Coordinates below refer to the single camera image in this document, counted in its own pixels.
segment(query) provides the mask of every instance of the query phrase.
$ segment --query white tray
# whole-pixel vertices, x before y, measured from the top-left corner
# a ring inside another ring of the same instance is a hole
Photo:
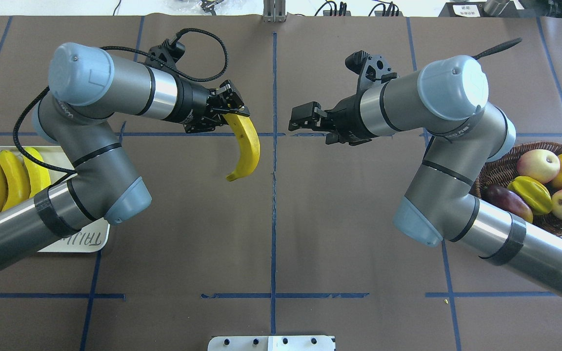
[[[72,169],[69,159],[60,146],[34,146],[34,149],[44,158],[44,162],[54,166]],[[0,146],[0,151],[10,150],[20,158],[20,153],[14,146]],[[55,182],[64,173],[49,170],[51,181]],[[79,233],[69,238],[63,238],[40,250],[39,253],[94,253],[107,242],[110,224],[101,218],[82,228]]]

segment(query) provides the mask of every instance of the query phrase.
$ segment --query robotic arm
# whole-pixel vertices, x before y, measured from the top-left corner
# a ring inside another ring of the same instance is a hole
[[[515,143],[515,127],[488,102],[477,60],[455,56],[399,78],[383,57],[346,58],[359,74],[357,93],[323,111],[317,102],[292,109],[289,129],[326,131],[326,144],[356,146],[424,127],[432,138],[394,217],[402,233],[435,247],[466,244],[482,260],[562,296],[562,239],[469,194],[486,162]]]
[[[142,177],[107,123],[115,112],[181,123],[186,133],[230,124],[240,131],[241,158],[227,180],[254,170],[259,139],[239,92],[230,80],[207,89],[180,78],[175,62],[185,47],[178,36],[152,48],[148,56],[158,59],[145,64],[97,47],[58,47],[49,66],[51,91],[41,94],[32,120],[39,135],[62,146],[76,176],[0,213],[0,270],[98,218],[120,224],[149,206]]]

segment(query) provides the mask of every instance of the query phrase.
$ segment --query wicker basket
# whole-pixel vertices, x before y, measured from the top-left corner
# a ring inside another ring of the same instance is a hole
[[[516,171],[517,160],[524,153],[534,149],[546,149],[557,155],[562,154],[562,144],[556,142],[539,141],[516,145],[499,160],[484,165],[480,175],[474,182],[471,193],[482,198],[481,191],[484,187],[490,186],[491,184],[500,184],[504,187],[508,186],[511,180],[519,176]],[[551,194],[555,193],[555,190],[551,187],[548,187],[548,190]],[[533,219],[533,224],[556,236],[562,236],[562,220],[556,218],[552,213],[536,215]]]

